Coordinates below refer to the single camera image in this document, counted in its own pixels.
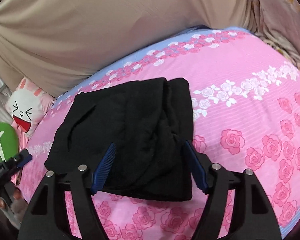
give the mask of black cloth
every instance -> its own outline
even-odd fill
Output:
[[[111,142],[117,155],[103,191],[134,198],[190,200],[191,175],[181,145],[193,138],[189,84],[183,78],[133,81],[78,94],[58,128],[48,170],[58,174],[104,154]],[[85,182],[91,186],[91,179]]]

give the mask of silver bolt head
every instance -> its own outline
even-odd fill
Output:
[[[214,169],[214,170],[220,170],[221,169],[221,165],[219,163],[213,163],[211,165],[211,167]]]
[[[47,171],[46,176],[47,177],[52,177],[54,175],[53,171]]]
[[[81,164],[79,167],[78,167],[78,170],[79,171],[85,171],[87,169],[87,165],[85,164]]]
[[[253,175],[253,170],[251,170],[251,169],[246,169],[245,172],[249,176]]]

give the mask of red open mouth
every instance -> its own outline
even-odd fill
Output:
[[[21,129],[24,132],[28,132],[30,130],[30,127],[31,127],[31,123],[30,122],[22,120],[21,118],[16,117],[15,115],[13,115],[13,120],[16,122],[17,125],[19,125],[21,127]]]

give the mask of bed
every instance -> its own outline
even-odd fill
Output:
[[[47,172],[44,162],[54,134],[76,94],[156,77],[188,80],[194,146],[228,170],[255,171],[282,238],[287,236],[300,219],[300,71],[236,27],[188,29],[120,59],[57,98],[27,144],[33,160],[20,184],[25,199],[31,199]],[[65,198],[72,233],[80,237],[71,193]],[[196,187],[192,200],[182,203],[103,192],[92,198],[111,240],[189,240],[206,200]],[[233,201],[229,191],[220,236],[229,230]]]

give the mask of cartoon character pillow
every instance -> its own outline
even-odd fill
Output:
[[[25,135],[30,138],[54,102],[55,98],[29,79],[23,78],[9,98],[6,110]]]

